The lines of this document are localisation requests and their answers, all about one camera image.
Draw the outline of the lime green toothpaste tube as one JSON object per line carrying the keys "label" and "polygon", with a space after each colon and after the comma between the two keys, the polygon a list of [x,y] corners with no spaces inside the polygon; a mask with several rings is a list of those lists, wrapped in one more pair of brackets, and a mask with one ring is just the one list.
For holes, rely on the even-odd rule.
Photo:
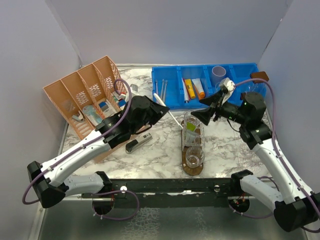
{"label": "lime green toothpaste tube", "polygon": [[188,131],[194,132],[196,128],[197,128],[197,125],[194,124],[193,122],[189,122],[189,121],[188,121],[188,122],[186,123],[186,129],[187,129]]}

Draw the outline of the white toothbrush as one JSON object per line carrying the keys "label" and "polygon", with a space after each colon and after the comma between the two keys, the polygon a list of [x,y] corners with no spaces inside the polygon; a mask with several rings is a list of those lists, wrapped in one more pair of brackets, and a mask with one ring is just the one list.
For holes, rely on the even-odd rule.
{"label": "white toothbrush", "polygon": [[[166,107],[165,103],[163,102],[163,100],[159,97],[158,94],[153,93],[153,96],[155,97],[155,99],[159,102],[160,105]],[[183,126],[178,122],[178,120],[173,116],[173,114],[170,112],[170,110],[167,112],[170,117],[175,121],[175,123],[179,126],[179,128],[181,130],[183,130]]]}

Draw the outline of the white tube black cap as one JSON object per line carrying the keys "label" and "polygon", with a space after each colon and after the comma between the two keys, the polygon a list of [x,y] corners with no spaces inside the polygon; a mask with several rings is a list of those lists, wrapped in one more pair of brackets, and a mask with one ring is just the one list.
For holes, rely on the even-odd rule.
{"label": "white tube black cap", "polygon": [[190,146],[194,143],[195,139],[198,137],[198,134],[194,131],[186,130],[184,134],[184,145]]}

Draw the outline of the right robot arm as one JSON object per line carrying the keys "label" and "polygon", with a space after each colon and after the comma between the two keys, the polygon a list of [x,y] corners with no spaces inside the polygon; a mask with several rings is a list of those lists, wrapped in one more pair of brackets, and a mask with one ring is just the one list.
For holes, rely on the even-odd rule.
{"label": "right robot arm", "polygon": [[255,197],[272,211],[276,222],[286,232],[304,228],[319,220],[320,195],[298,177],[273,140],[274,134],[262,120],[266,111],[263,96],[248,92],[241,106],[223,103],[225,96],[220,90],[202,99],[201,102],[208,107],[192,111],[191,115],[205,125],[220,117],[238,123],[241,139],[263,162],[278,186],[278,189],[274,189],[249,170],[243,170],[232,174],[230,191],[236,196],[247,193]]}

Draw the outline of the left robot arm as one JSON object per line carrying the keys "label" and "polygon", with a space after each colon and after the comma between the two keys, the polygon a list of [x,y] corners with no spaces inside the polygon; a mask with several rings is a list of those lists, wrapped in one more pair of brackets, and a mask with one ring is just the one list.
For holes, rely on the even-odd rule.
{"label": "left robot arm", "polygon": [[152,127],[169,107],[152,101],[147,96],[134,96],[125,108],[104,118],[83,140],[53,159],[27,166],[30,185],[38,202],[47,209],[55,206],[66,196],[93,193],[103,198],[111,190],[104,172],[72,178],[72,174],[93,158],[106,153],[140,134],[146,125]]}

